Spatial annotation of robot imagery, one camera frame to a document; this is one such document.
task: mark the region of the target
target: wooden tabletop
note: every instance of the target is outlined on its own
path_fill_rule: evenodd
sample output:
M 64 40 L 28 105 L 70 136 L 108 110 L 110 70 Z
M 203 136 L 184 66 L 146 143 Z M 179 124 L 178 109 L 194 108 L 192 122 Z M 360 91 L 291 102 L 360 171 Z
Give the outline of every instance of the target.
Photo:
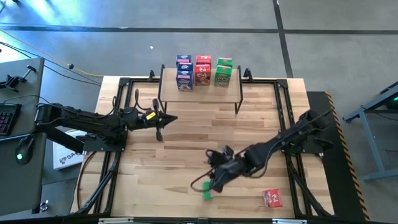
M 303 79 L 287 80 L 297 120 L 309 109 L 307 93 Z M 118 81 L 119 77 L 104 77 L 96 112 L 106 114 L 111 110 Z M 142 107 L 151 106 L 158 87 L 158 83 L 134 84 L 134 89 L 140 91 Z M 239 151 L 250 144 L 267 141 L 280 129 L 272 85 L 244 84 L 243 95 L 237 115 L 231 104 L 169 103 L 167 113 L 177 115 L 178 120 L 163 130 L 164 142 L 156 141 L 154 129 L 129 133 L 126 150 L 121 157 L 112 216 L 293 218 L 286 163 L 281 152 L 273 154 L 264 177 L 238 177 L 225 185 L 224 191 L 215 194 L 211 201 L 204 201 L 201 193 L 189 187 L 194 179 L 209 169 L 206 149 L 221 149 L 227 144 Z M 81 203 L 98 185 L 103 156 L 104 153 L 97 153 L 87 165 L 80 186 Z M 303 154 L 302 157 L 308 188 L 324 208 L 333 213 L 321 160 L 312 154 Z M 281 190 L 283 207 L 272 209 L 264 206 L 262 191 L 266 189 Z M 104 194 L 103 207 L 106 197 L 107 193 Z M 300 190 L 298 197 L 304 211 Z M 75 200 L 71 212 L 76 210 Z
M 211 70 L 210 85 L 193 85 L 193 91 L 179 91 L 176 68 L 163 69 L 160 100 L 163 102 L 201 102 L 201 103 L 237 103 L 241 101 L 241 86 L 238 69 L 232 69 L 228 88 L 214 86 L 216 70 Z

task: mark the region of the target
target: desk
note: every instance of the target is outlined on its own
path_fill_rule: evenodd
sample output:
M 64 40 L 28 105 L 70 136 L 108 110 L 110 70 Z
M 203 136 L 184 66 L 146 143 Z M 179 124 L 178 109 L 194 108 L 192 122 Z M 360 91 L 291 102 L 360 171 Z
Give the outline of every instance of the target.
M 118 89 L 119 77 L 104 77 L 96 112 L 106 114 Z M 303 79 L 288 79 L 295 119 L 309 109 Z M 135 83 L 142 107 L 157 97 L 158 83 Z M 164 130 L 164 142 L 157 142 L 154 129 L 129 133 L 122 153 L 113 201 L 112 216 L 135 217 L 219 217 L 293 218 L 292 199 L 285 158 L 276 152 L 269 160 L 266 175 L 260 179 L 239 177 L 225 185 L 212 201 L 203 201 L 191 181 L 209 169 L 206 149 L 221 149 L 225 144 L 235 151 L 274 137 L 280 129 L 274 89 L 265 84 L 243 84 L 244 100 L 238 115 L 234 105 L 211 103 L 169 103 L 167 112 L 178 120 Z M 87 165 L 80 186 L 84 203 L 98 185 L 104 153 L 97 153 Z M 333 213 L 321 160 L 303 154 L 307 185 L 314 196 Z M 281 189 L 284 206 L 264 207 L 262 191 Z M 304 211 L 298 190 L 300 208 Z M 103 196 L 103 206 L 107 193 Z M 76 211 L 76 200 L 71 212 Z
M 17 96 L 40 95 L 43 58 L 0 63 L 0 80 L 5 80 L 7 74 L 23 76 L 27 71 L 27 65 L 36 68 L 37 73 L 31 72 L 26 77 L 26 83 L 18 84 L 16 88 L 19 93 L 8 89 L 0 90 L 0 102 Z M 34 96 L 8 101 L 8 103 L 22 104 L 21 113 L 10 136 L 29 134 L 34 131 L 38 102 L 39 99 Z M 46 135 L 35 134 L 34 139 L 32 159 L 25 165 L 17 164 L 15 159 L 15 148 L 20 139 L 0 142 L 0 215 L 32 209 L 40 203 Z

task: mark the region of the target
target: gray floor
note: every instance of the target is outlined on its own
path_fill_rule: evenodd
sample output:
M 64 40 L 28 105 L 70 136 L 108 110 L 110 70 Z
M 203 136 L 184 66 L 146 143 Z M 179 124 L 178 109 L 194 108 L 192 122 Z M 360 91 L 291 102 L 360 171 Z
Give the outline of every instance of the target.
M 279 0 L 279 4 L 286 29 L 398 29 L 395 0 Z M 6 1 L 0 22 L 96 27 L 277 27 L 272 0 L 21 0 L 19 5 Z M 92 73 L 147 75 L 152 69 L 159 74 L 160 64 L 172 66 L 176 54 L 212 54 L 234 58 L 236 64 L 251 68 L 256 77 L 286 77 L 278 34 L 27 31 L 10 31 L 10 34 Z M 286 40 L 294 77 L 304 78 L 309 91 L 331 92 L 340 116 L 397 81 L 396 35 L 286 35 Z M 0 34 L 0 41 L 29 49 L 4 34 Z M 0 62 L 24 58 L 1 48 Z M 98 92 L 97 86 L 45 71 L 42 96 L 50 101 L 93 111 Z M 71 100 L 69 94 L 79 95 L 80 100 Z M 374 118 L 373 125 L 383 122 Z M 375 171 L 362 124 L 353 121 L 342 125 L 357 174 Z M 397 160 L 391 159 L 396 156 L 383 154 L 388 167 L 397 167 Z M 45 173 L 48 173 L 45 183 L 76 177 L 74 170 L 58 173 L 50 166 Z M 40 215 L 67 213 L 74 184 L 75 179 L 70 179 L 45 185 L 43 195 L 53 202 L 55 212 Z M 361 188 L 371 220 L 397 222 L 398 177 L 361 182 Z M 29 215 L 25 212 L 0 219 L 26 217 Z

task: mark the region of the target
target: red cereal box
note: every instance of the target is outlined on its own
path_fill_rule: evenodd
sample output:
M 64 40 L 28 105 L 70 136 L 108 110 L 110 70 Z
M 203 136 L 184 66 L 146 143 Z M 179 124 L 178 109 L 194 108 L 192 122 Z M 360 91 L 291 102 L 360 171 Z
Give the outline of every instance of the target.
M 279 189 L 269 189 L 262 193 L 264 197 L 264 204 L 269 208 L 276 208 L 282 206 L 282 196 Z
M 209 64 L 211 67 L 211 55 L 197 55 L 197 65 Z
M 210 75 L 210 65 L 195 65 L 195 85 L 210 85 Z

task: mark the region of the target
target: yellow cable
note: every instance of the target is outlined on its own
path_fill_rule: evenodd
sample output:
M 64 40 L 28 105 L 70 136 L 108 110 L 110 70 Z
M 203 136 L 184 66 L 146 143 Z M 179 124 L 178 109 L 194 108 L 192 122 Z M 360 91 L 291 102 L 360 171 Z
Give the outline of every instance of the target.
M 41 52 L 42 54 L 45 54 L 45 55 L 49 56 L 50 58 L 52 58 L 52 59 L 54 59 L 54 60 L 56 60 L 56 61 L 58 61 L 58 62 L 60 62 L 60 63 L 62 63 L 62 64 L 64 64 L 64 65 L 66 65 L 67 67 L 69 67 L 69 65 L 70 65 L 69 63 L 66 63 L 66 62 L 64 62 L 63 60 L 61 60 L 61 59 L 59 59 L 59 58 L 56 58 L 56 57 L 54 57 L 53 55 L 50 55 L 50 54 L 48 54 L 48 53 L 46 53 L 46 52 L 44 52 L 44 51 L 38 49 L 37 47 L 34 47 L 34 46 L 28 44 L 27 42 L 24 42 L 23 40 L 18 39 L 17 37 L 14 37 L 13 35 L 7 33 L 7 32 L 4 31 L 4 30 L 0 30 L 0 31 L 3 32 L 3 33 L 5 33 L 5 34 L 7 34 L 9 37 L 12 37 L 13 39 L 18 40 L 19 42 L 21 42 L 21 43 L 23 43 L 23 44 L 25 44 L 25 45 L 28 45 L 29 47 L 32 47 L 33 49 L 37 50 L 38 52 Z M 94 74 L 94 73 L 90 73 L 90 72 L 85 72 L 85 71 L 83 71 L 83 70 L 81 70 L 81 69 L 79 69 L 79 68 L 76 68 L 76 67 L 74 67 L 73 69 L 78 70 L 79 72 L 81 72 L 81 73 L 83 73 L 83 74 L 85 74 L 85 75 L 91 75 L 91 76 L 94 76 L 94 77 L 104 77 L 104 76 L 105 76 L 105 75 L 99 75 L 99 74 Z

